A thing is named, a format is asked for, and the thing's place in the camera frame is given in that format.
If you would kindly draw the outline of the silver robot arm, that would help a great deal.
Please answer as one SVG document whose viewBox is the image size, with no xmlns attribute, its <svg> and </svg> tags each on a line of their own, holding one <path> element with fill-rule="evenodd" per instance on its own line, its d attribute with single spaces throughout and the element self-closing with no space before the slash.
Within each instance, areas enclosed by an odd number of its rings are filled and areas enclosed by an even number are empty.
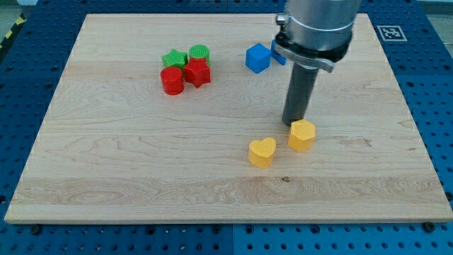
<svg viewBox="0 0 453 255">
<path fill-rule="evenodd" d="M 309 69 L 333 71 L 348 51 L 360 0 L 289 0 L 276 15 L 275 51 Z"/>
</svg>

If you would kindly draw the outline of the blue block behind arm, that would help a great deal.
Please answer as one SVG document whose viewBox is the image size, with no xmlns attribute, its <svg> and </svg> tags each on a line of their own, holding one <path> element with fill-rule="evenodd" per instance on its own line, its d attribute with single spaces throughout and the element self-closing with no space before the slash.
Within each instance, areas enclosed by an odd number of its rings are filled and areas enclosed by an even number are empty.
<svg viewBox="0 0 453 255">
<path fill-rule="evenodd" d="M 281 65 L 286 65 L 287 59 L 275 51 L 276 41 L 271 42 L 271 57 Z"/>
</svg>

